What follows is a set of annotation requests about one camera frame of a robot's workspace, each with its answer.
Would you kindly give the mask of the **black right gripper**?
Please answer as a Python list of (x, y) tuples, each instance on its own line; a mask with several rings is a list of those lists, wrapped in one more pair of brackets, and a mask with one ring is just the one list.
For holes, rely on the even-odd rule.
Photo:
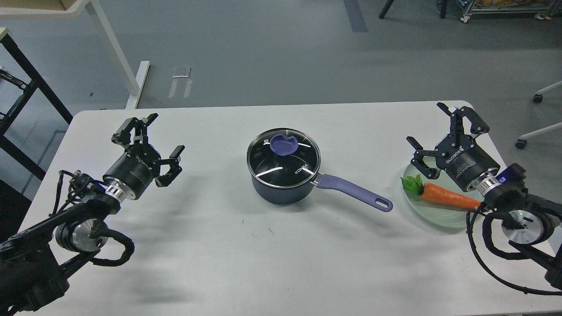
[[(442, 102), (438, 102), (437, 107), (450, 117), (448, 137), (451, 140), (443, 139), (434, 150), (426, 150), (413, 136), (407, 136), (406, 140), (414, 149), (410, 164), (427, 179), (438, 179), (441, 170), (444, 170), (463, 192), (475, 190), (472, 184), (474, 180), (486, 172), (498, 174), (500, 165), (480, 148), (475, 140), (460, 140), (462, 136), (467, 136), (463, 118), (470, 121), (472, 135), (488, 133), (490, 127), (473, 108), (467, 106), (450, 108)], [(425, 157), (434, 157), (436, 167), (429, 167), (424, 160)]]

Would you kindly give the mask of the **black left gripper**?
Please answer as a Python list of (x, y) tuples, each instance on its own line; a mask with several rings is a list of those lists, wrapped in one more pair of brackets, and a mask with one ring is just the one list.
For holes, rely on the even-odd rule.
[[(146, 118), (132, 117), (126, 119), (111, 137), (111, 142), (124, 149), (132, 145), (147, 145), (148, 127), (158, 117), (152, 113)], [(178, 145), (170, 154), (168, 159), (160, 159), (158, 151), (133, 150), (125, 152), (105, 172), (104, 183), (109, 185), (116, 180), (129, 189), (128, 199), (138, 200), (153, 180), (158, 187), (167, 187), (181, 174), (180, 154), (184, 151), (184, 145)], [(169, 170), (160, 175), (160, 167), (168, 165)]]

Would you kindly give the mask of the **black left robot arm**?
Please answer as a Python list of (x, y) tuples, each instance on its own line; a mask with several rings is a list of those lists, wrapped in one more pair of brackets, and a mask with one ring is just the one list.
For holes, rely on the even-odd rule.
[(48, 218), (1, 244), (1, 314), (36, 311), (64, 296), (70, 276), (85, 264), (116, 267), (129, 261), (134, 242), (108, 228), (108, 215), (138, 200), (152, 182), (166, 187), (181, 173), (179, 145), (163, 159), (148, 141), (158, 114), (132, 117), (113, 134), (124, 153), (95, 180), (81, 171), (59, 172), (54, 210)]

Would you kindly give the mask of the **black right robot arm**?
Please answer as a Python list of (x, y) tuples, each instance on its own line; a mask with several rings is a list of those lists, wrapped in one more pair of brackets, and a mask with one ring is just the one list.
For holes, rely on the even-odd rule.
[[(473, 108), (437, 107), (450, 119), (450, 130), (433, 150), (426, 150), (412, 136), (407, 141), (414, 149), (410, 164), (427, 179), (437, 179), (444, 171), (463, 192), (478, 191), (483, 201), (466, 214), (466, 234), (477, 262), (498, 282), (525, 294), (561, 295), (561, 250), (554, 256), (536, 248), (561, 224), (561, 205), (529, 194), (525, 170), (514, 163), (500, 172), (499, 164), (476, 142), (488, 133), (489, 126)], [(545, 280), (552, 291), (512, 284), (486, 266), (476, 250), (473, 228), (483, 216), (482, 237), (490, 253), (505, 260), (532, 260), (546, 270)]]

